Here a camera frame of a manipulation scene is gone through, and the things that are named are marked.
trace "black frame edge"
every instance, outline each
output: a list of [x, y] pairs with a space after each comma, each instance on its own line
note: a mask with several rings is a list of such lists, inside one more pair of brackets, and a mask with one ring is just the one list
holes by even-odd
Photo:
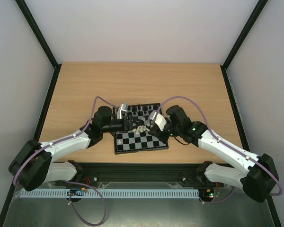
[[11, 186], [9, 187], [9, 192], [7, 194], [7, 197], [6, 197], [5, 202], [3, 204], [2, 211], [0, 213], [0, 227], [2, 227], [4, 225], [6, 215], [8, 214], [10, 202], [13, 199], [15, 188], [16, 187], [13, 184], [11, 184]]
[[56, 61], [51, 49], [49, 48], [44, 36], [42, 35], [32, 13], [30, 12], [27, 4], [24, 0], [15, 0], [18, 4], [22, 14], [24, 15], [25, 19], [27, 20], [30, 28], [34, 32], [37, 40], [39, 41], [41, 47], [43, 48], [46, 56], [48, 57], [48, 60], [51, 62], [53, 68], [55, 69], [58, 66], [58, 62]]
[[[58, 79], [58, 76], [59, 76], [61, 66], [62, 66], [62, 64], [58, 65], [53, 72], [52, 80], [51, 80], [51, 83], [49, 85], [49, 88], [48, 88], [48, 91], [47, 91], [47, 94], [46, 94], [46, 97], [45, 97], [45, 101], [44, 101], [44, 104], [43, 104], [43, 107], [42, 107], [42, 111], [41, 111], [41, 114], [40, 114], [40, 118], [39, 118], [39, 121], [38, 121], [38, 124], [37, 124], [37, 127], [36, 127], [36, 131], [35, 131], [35, 134], [34, 134], [35, 140], [39, 140], [39, 138], [40, 138], [41, 131], [42, 131], [42, 128], [43, 128], [43, 125], [44, 125], [44, 122], [45, 122], [45, 118], [46, 118], [46, 114], [47, 114], [47, 111], [48, 111], [49, 104], [51, 103], [53, 91], [54, 91], [56, 83], [57, 83], [57, 79]], [[7, 215], [8, 210], [9, 210], [10, 202], [13, 198], [14, 191], [15, 191], [15, 186], [13, 184], [11, 184], [11, 186], [9, 188], [9, 192], [8, 192], [7, 197], [5, 199], [2, 211], [0, 213], [0, 227], [2, 227], [3, 224], [4, 224], [6, 215]]]
[[229, 65], [231, 64], [232, 60], [234, 59], [235, 55], [237, 54], [238, 50], [240, 49], [242, 43], [244, 42], [246, 36], [250, 32], [251, 28], [253, 27], [255, 21], [259, 17], [260, 13], [262, 12], [264, 6], [268, 0], [259, 0], [252, 11], [251, 15], [249, 16], [245, 26], [243, 27], [237, 41], [235, 42], [234, 46], [232, 47], [230, 53], [228, 54], [224, 64], [223, 68], [227, 69]]
[[42, 111], [41, 111], [40, 118], [39, 118], [39, 121], [38, 121], [38, 124], [37, 124], [37, 127], [36, 127], [36, 131], [35, 131], [35, 134], [34, 134], [34, 139], [37, 140], [37, 141], [39, 141], [39, 139], [40, 139], [42, 128], [43, 128], [43, 125], [44, 125], [44, 122], [45, 122], [45, 119], [46, 119], [46, 115], [47, 115], [49, 105], [51, 103], [51, 99], [53, 97], [53, 91], [55, 90], [55, 87], [56, 87], [56, 83], [57, 83], [57, 79], [58, 79], [58, 76], [59, 76], [59, 73], [60, 73], [61, 66], [62, 66], [62, 64], [58, 65], [55, 68], [55, 70], [53, 72], [51, 83], [50, 83], [49, 88], [48, 88], [47, 93], [46, 93], [45, 101], [44, 101], [44, 104], [43, 104], [43, 107], [42, 107]]
[[[228, 97], [229, 97], [229, 100], [230, 100], [230, 103], [231, 103], [232, 112], [233, 112], [233, 115], [234, 115], [234, 118], [235, 118], [235, 121], [236, 121], [236, 125], [237, 125], [237, 128], [238, 128], [238, 132], [239, 132], [239, 136], [240, 136], [240, 139], [241, 139], [241, 142], [242, 142], [243, 149], [250, 151], [248, 141], [247, 141], [247, 137], [246, 137], [246, 134], [245, 134], [245, 131], [244, 131], [244, 128], [243, 128], [242, 120], [241, 120], [239, 110], [238, 110], [238, 107], [237, 107], [237, 104], [236, 104], [236, 100], [234, 98], [234, 95], [233, 95], [233, 92], [232, 92], [232, 89], [231, 89], [231, 84], [230, 84], [230, 81], [229, 81], [229, 78], [228, 78], [228, 75], [227, 75], [227, 72], [226, 72], [226, 68], [221, 66], [221, 71], [222, 71], [222, 75], [223, 75], [223, 78], [224, 78], [225, 86], [226, 86], [226, 89], [227, 89], [227, 94], [228, 94]], [[275, 204], [274, 204], [273, 198], [270, 195], [267, 197], [267, 203], [268, 203], [270, 214], [271, 214], [271, 217], [273, 219], [275, 227], [281, 227], [281, 222], [280, 222], [278, 213], [275, 209]]]

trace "cable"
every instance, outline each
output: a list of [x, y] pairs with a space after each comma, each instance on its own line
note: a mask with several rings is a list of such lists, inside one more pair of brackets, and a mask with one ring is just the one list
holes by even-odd
[[[91, 122], [92, 117], [93, 117], [93, 115], [94, 115], [94, 111], [95, 111], [95, 107], [96, 107], [96, 101], [97, 101], [98, 98], [101, 99], [101, 100], [102, 100], [103, 102], [105, 102], [106, 104], [108, 104], [108, 105], [110, 105], [110, 106], [112, 106], [112, 107], [114, 107], [114, 108], [118, 108], [118, 106], [109, 103], [108, 101], [104, 100], [103, 98], [101, 98], [101, 97], [99, 97], [99, 96], [95, 97], [95, 99], [94, 99], [94, 104], [93, 104], [93, 108], [92, 108], [92, 110], [91, 110], [91, 114], [90, 114], [89, 120], [87, 121], [87, 123], [86, 123], [86, 125], [84, 126], [84, 128], [83, 128], [78, 134], [76, 134], [76, 136], [81, 135], [81, 134], [87, 129], [87, 127], [89, 126], [89, 123]], [[74, 138], [73, 135], [70, 135], [70, 136], [65, 137], [65, 138], [61, 138], [61, 139], [56, 140], [55, 142], [53, 142], [52, 146], [53, 146], [53, 145], [56, 145], [57, 143], [60, 143], [60, 142], [63, 142], [63, 141], [66, 141], [66, 140], [69, 140], [69, 139], [72, 139], [72, 138]], [[14, 177], [14, 179], [13, 179], [13, 184], [14, 184], [14, 186], [18, 186], [18, 185], [19, 185], [18, 182], [17, 182], [17, 179], [18, 179], [18, 177], [19, 177], [21, 171], [25, 168], [25, 166], [26, 166], [34, 157], [36, 157], [40, 152], [42, 152], [43, 150], [49, 148], [50, 146], [51, 146], [51, 145], [46, 145], [46, 146], [40, 148], [39, 150], [37, 150], [34, 154], [32, 154], [32, 155], [22, 164], [22, 166], [19, 168], [19, 170], [17, 171], [17, 173], [15, 174], [15, 177]]]
[[88, 225], [88, 226], [100, 226], [102, 225], [106, 218], [107, 218], [107, 205], [106, 205], [106, 202], [105, 202], [105, 199], [103, 198], [102, 194], [95, 188], [95, 187], [92, 187], [88, 184], [84, 184], [84, 183], [78, 183], [78, 182], [72, 182], [72, 181], [63, 181], [63, 182], [66, 182], [66, 183], [71, 183], [71, 184], [77, 184], [77, 185], [82, 185], [82, 186], [85, 186], [85, 187], [88, 187], [92, 190], [94, 190], [101, 198], [102, 202], [103, 202], [103, 205], [104, 205], [104, 215], [103, 215], [103, 218], [102, 220], [97, 223], [97, 224], [93, 224], [93, 223], [89, 223], [87, 222], [86, 220], [83, 219], [83, 217], [81, 217], [81, 215], [77, 212], [75, 206], [73, 205], [73, 203], [71, 202], [71, 197], [73, 195], [73, 193], [70, 195], [70, 197], [68, 198], [68, 201], [69, 201], [69, 204], [71, 205], [71, 207], [74, 209], [77, 217], [85, 224], [85, 225]]
[[187, 143], [187, 144], [185, 144], [185, 143], [182, 143], [180, 140], [178, 140], [178, 138], [177, 137], [175, 137], [174, 136], [174, 138], [175, 138], [175, 140], [177, 141], [177, 142], [179, 142], [180, 144], [182, 144], [182, 145], [184, 145], [184, 146], [187, 146], [189, 143]]
[[[218, 141], [218, 137], [214, 134], [214, 132], [212, 131], [212, 129], [210, 128], [209, 126], [209, 123], [207, 121], [207, 118], [205, 117], [205, 114], [203, 113], [203, 111], [201, 110], [201, 108], [198, 106], [197, 103], [195, 103], [193, 100], [187, 98], [187, 97], [183, 97], [183, 96], [174, 96], [174, 97], [171, 97], [167, 100], [165, 100], [160, 106], [159, 108], [157, 109], [157, 112], [156, 112], [156, 115], [154, 117], [154, 121], [156, 120], [157, 116], [158, 116], [158, 113], [160, 111], [160, 109], [163, 107], [163, 105], [167, 102], [169, 102], [170, 100], [173, 100], [173, 99], [176, 99], [176, 98], [181, 98], [181, 99], [185, 99], [189, 102], [191, 102], [200, 112], [200, 114], [202, 115], [204, 121], [205, 121], [205, 124], [208, 128], [208, 131], [210, 132], [210, 134]], [[243, 152], [239, 151], [238, 149], [232, 147], [231, 145], [227, 144], [226, 142], [224, 142], [223, 140], [220, 140], [220, 143], [223, 144], [224, 146], [228, 147], [229, 149], [232, 149], [233, 151], [235, 151], [236, 153], [242, 155], [243, 157], [247, 157], [246, 154], [244, 154]], [[278, 195], [281, 195], [283, 193], [283, 187], [281, 186], [281, 183], [278, 181], [278, 179], [268, 170], [266, 169], [262, 164], [258, 163], [256, 160], [252, 159], [252, 158], [248, 158], [248, 160], [252, 161], [253, 163], [255, 163], [258, 167], [260, 167], [261, 169], [263, 169], [275, 182], [276, 184], [278, 185], [279, 187], [279, 192], [278, 193], [270, 193], [270, 195], [272, 196], [278, 196]]]
[[204, 204], [204, 203], [205, 204], [214, 204], [214, 203], [224, 202], [224, 201], [228, 200], [233, 195], [234, 192], [235, 192], [235, 187], [232, 188], [232, 191], [230, 192], [230, 194], [228, 196], [226, 196], [224, 199], [221, 199], [219, 201], [204, 202], [201, 198], [199, 198], [199, 201], [201, 201], [202, 204]]

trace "wooden table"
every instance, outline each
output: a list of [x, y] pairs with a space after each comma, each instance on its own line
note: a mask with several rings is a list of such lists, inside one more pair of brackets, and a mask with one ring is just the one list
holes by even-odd
[[[54, 140], [75, 132], [89, 118], [95, 96], [120, 105], [162, 103], [172, 96], [193, 99], [204, 111], [212, 129], [241, 146], [239, 133], [218, 64], [83, 63], [65, 62], [55, 86], [40, 141]], [[98, 101], [96, 109], [105, 105]], [[193, 121], [203, 121], [188, 101], [167, 103], [183, 107]], [[213, 153], [169, 139], [169, 149], [114, 154], [114, 139], [105, 133], [97, 145], [73, 152], [59, 161], [103, 163], [224, 163]]]

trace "metal floor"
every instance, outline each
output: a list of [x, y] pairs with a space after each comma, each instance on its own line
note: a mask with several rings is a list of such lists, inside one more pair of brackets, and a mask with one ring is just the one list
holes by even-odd
[[[241, 192], [229, 200], [202, 205], [197, 199], [106, 199], [108, 217], [102, 227], [272, 227], [266, 202], [257, 203]], [[13, 199], [4, 227], [85, 227], [66, 199]], [[86, 221], [102, 219], [100, 199], [75, 204]]]

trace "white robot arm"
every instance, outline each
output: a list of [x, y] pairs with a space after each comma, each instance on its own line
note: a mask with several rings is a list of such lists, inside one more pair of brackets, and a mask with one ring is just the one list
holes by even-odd
[[150, 120], [155, 126], [149, 134], [166, 142], [170, 136], [180, 136], [185, 142], [196, 147], [206, 149], [231, 166], [221, 166], [205, 161], [197, 170], [197, 179], [206, 185], [206, 181], [220, 182], [242, 189], [252, 199], [263, 202], [276, 185], [262, 168], [255, 162], [263, 165], [276, 179], [278, 174], [270, 156], [246, 151], [223, 139], [202, 122], [191, 122], [184, 110], [178, 105], [166, 111], [168, 118], [153, 112]]

